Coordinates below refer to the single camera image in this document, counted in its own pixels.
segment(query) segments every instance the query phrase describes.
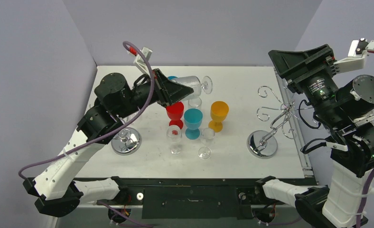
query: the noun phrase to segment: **tabletop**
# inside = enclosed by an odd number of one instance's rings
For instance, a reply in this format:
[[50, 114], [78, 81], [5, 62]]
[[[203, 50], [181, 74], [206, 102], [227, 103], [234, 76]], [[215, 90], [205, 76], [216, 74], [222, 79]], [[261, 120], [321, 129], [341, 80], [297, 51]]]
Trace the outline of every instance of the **tabletop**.
[[[123, 178], [263, 178], [269, 175], [277, 178], [304, 178], [302, 165], [295, 141], [286, 138], [281, 131], [275, 134], [278, 150], [272, 158], [260, 159], [247, 149], [246, 141], [250, 133], [257, 130], [270, 130], [272, 119], [280, 111], [270, 110], [271, 119], [260, 121], [256, 111], [260, 106], [279, 108], [280, 103], [268, 91], [269, 96], [261, 98], [257, 94], [260, 86], [273, 88], [281, 99], [278, 81], [273, 67], [268, 66], [153, 66], [166, 76], [211, 77], [213, 91], [201, 94], [201, 110], [204, 114], [200, 130], [208, 127], [210, 107], [215, 101], [229, 105], [229, 113], [223, 122], [224, 128], [216, 133], [210, 146], [212, 156], [208, 160], [198, 157], [203, 146], [200, 140], [183, 137], [183, 151], [173, 155], [168, 148], [166, 130], [170, 119], [166, 109], [158, 104], [150, 105], [130, 127], [142, 136], [140, 148], [133, 154], [116, 154], [111, 144], [104, 146], [81, 169], [77, 177]], [[142, 74], [134, 66], [99, 66], [86, 109], [93, 106], [96, 95], [94, 88], [109, 73], [123, 74], [130, 87]]]

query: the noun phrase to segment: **blue goblet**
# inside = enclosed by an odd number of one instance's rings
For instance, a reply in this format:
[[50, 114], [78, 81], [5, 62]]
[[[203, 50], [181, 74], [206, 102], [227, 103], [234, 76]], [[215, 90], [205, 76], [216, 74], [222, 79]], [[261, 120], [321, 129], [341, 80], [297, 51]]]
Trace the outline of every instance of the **blue goblet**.
[[186, 124], [186, 137], [197, 139], [200, 136], [199, 127], [202, 123], [202, 112], [196, 108], [188, 109], [184, 112], [184, 123]]

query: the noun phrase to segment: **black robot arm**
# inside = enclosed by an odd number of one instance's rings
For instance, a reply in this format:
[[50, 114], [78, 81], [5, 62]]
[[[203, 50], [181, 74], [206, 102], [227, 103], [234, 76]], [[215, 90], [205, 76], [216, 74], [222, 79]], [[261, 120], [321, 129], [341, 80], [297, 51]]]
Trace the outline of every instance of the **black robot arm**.
[[[359, 51], [359, 59], [364, 59], [368, 52], [367, 40], [360, 39], [355, 49]], [[339, 73], [339, 64], [329, 45], [303, 52], [272, 50], [269, 56], [279, 76], [287, 81], [288, 89], [306, 95], [308, 104], [314, 107], [313, 118], [330, 133], [324, 142], [302, 152], [308, 153], [320, 146], [332, 149], [331, 189], [325, 186], [292, 194], [296, 199], [295, 207], [302, 218], [316, 228], [351, 227], [357, 215], [357, 208], [352, 205], [360, 202], [362, 193], [359, 190], [374, 168], [374, 125], [371, 123], [374, 120], [374, 76], [359, 75], [339, 88], [332, 79]], [[357, 62], [347, 65], [346, 71], [361, 68], [355, 64]], [[273, 189], [272, 184], [262, 188]], [[366, 222], [363, 216], [360, 224]]]
[[[168, 80], [159, 70], [155, 74], [155, 92], [150, 105], [157, 102], [163, 107], [172, 105], [193, 93], [187, 87]], [[77, 131], [82, 131], [91, 141], [123, 125], [120, 118], [137, 112], [147, 100], [150, 90], [148, 75], [142, 75], [134, 82], [131, 89], [127, 80], [120, 73], [111, 73], [103, 77], [94, 92], [97, 96], [94, 106], [90, 108], [78, 123]], [[99, 143], [108, 144], [114, 136], [107, 137]]]

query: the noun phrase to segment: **gray wall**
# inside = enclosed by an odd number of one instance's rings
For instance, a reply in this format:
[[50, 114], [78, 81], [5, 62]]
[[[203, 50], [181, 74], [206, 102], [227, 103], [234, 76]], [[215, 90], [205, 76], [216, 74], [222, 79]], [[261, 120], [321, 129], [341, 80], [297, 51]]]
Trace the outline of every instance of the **gray wall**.
[[122, 41], [155, 65], [261, 65], [294, 49], [321, 0], [64, 0], [97, 65], [130, 64]]
[[95, 70], [61, 0], [0, 0], [0, 228], [45, 227], [17, 172], [61, 151]]
[[[364, 0], [323, 0], [309, 26], [304, 32], [296, 50], [307, 50], [323, 44], [329, 44], [334, 50], [336, 59], [347, 56], [353, 39], [374, 39], [374, 1]], [[366, 68], [359, 71], [339, 74], [334, 77], [338, 86], [344, 86], [355, 76], [369, 74], [374, 76], [374, 54], [367, 59]], [[311, 111], [305, 113], [311, 121]], [[325, 137], [325, 130], [311, 130], [304, 124], [301, 129], [305, 141]], [[332, 175], [332, 161], [329, 150], [319, 149], [310, 154], [315, 175], [321, 184], [329, 184]], [[366, 205], [366, 227], [374, 227], [374, 196], [370, 196]]]

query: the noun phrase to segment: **round metal base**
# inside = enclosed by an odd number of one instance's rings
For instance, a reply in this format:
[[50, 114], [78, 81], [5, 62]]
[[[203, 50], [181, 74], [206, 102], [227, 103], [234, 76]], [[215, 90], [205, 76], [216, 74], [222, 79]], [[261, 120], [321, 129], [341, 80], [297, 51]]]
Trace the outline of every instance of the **round metal base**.
[[258, 158], [267, 159], [275, 155], [278, 149], [278, 143], [272, 136], [265, 145], [260, 145], [260, 140], [266, 135], [266, 131], [255, 131], [251, 133], [247, 139], [247, 148], [250, 153]]
[[126, 127], [112, 139], [112, 148], [119, 155], [130, 155], [138, 150], [141, 142], [140, 133], [134, 128]]

